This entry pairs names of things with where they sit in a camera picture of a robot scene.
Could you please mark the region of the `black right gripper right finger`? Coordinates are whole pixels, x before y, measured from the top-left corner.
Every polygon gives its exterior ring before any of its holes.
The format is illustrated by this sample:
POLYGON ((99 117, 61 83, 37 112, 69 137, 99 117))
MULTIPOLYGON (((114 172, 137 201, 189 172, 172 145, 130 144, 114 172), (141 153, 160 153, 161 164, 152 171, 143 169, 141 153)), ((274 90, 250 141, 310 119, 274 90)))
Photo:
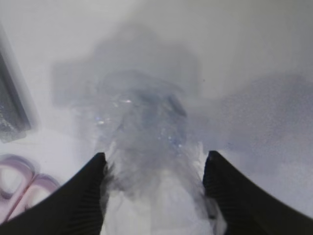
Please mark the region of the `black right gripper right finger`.
POLYGON ((228 162, 210 151, 202 183, 217 202, 227 235, 311 235, 313 220, 274 198, 228 162))

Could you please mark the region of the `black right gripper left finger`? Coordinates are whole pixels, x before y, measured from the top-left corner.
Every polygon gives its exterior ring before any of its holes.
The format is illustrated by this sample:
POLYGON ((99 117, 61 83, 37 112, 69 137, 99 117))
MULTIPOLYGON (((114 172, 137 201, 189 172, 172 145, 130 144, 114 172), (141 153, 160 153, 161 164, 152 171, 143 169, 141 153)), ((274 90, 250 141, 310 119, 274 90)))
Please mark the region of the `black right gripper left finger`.
POLYGON ((2 235, 98 235, 100 185, 107 162, 97 153, 51 196, 0 227, 2 235))

